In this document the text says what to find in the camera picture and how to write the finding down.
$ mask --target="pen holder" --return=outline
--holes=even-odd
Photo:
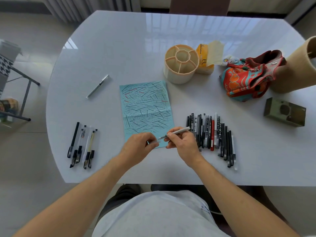
[[[192,47],[175,45],[166,52],[163,73],[168,81],[183,84],[192,78],[198,64],[198,54]]]
[[[286,58],[286,65],[276,69],[276,79],[270,89],[277,93],[289,93],[316,85],[316,68],[311,59],[316,57],[316,36],[307,39]]]

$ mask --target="green box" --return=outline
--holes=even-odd
[[[285,100],[267,99],[263,116],[295,127],[305,126],[306,108]]]

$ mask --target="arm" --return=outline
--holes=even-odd
[[[117,181],[159,144],[152,133],[132,135],[119,155],[22,227],[14,237],[83,236]]]
[[[279,217],[221,175],[200,154],[194,135],[168,133],[167,148],[176,147],[180,157],[191,167],[211,194],[227,223],[237,236],[299,236]]]

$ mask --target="drawing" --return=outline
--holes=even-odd
[[[125,141],[141,132],[159,138],[174,127],[166,83],[147,82],[120,86]]]

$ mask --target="glossy table surface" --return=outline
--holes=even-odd
[[[220,40],[224,55],[256,57],[279,49],[289,56],[304,39],[284,20],[97,11],[65,44],[52,72],[46,105],[47,131],[57,167],[65,182],[81,182],[119,153],[124,144],[119,85],[164,80],[165,52],[175,44],[194,49]],[[228,98],[218,81],[197,75],[183,85],[167,83],[175,126],[186,117],[217,112],[235,136],[238,171],[227,168],[217,152],[203,156],[239,185],[316,185],[316,88],[285,95],[271,91],[240,103]],[[106,75],[110,80],[90,99],[86,96]],[[267,98],[275,96],[304,106],[306,126],[294,128],[263,117]],[[70,169],[66,157],[76,122],[98,129],[92,169]],[[201,184],[176,149],[153,150],[119,183]]]

